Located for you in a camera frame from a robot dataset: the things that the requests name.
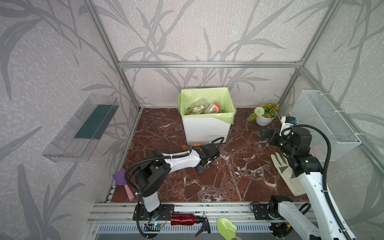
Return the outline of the bottle white label green band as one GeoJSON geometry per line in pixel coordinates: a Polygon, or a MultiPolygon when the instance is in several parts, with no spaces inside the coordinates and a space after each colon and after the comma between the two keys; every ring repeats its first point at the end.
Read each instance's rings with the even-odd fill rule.
{"type": "Polygon", "coordinates": [[[186,115],[200,115],[203,114],[208,106],[208,102],[205,99],[194,102],[190,107],[185,109],[186,115]]]}

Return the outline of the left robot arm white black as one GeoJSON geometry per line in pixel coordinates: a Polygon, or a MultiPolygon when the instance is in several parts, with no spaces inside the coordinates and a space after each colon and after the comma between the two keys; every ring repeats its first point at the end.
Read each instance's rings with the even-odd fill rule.
{"type": "Polygon", "coordinates": [[[167,176],[188,168],[194,168],[199,173],[207,171],[210,163],[220,156],[220,146],[224,139],[219,137],[208,144],[192,146],[189,150],[176,154],[153,151],[146,159],[129,166],[124,172],[124,181],[139,198],[134,219],[157,219],[163,211],[158,190],[167,176]]]}

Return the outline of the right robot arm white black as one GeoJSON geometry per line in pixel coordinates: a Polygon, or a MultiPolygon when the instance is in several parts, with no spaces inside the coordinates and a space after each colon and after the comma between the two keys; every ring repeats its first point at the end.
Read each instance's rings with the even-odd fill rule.
{"type": "Polygon", "coordinates": [[[272,129],[261,131],[262,139],[269,145],[279,147],[288,159],[295,177],[304,187],[315,214],[314,225],[292,202],[278,198],[278,214],[284,218],[303,240],[354,240],[355,234],[348,227],[328,188],[327,173],[332,153],[328,137],[319,129],[309,125],[288,127],[281,132],[272,129]],[[327,145],[325,163],[310,155],[312,135],[319,133],[327,145]]]}

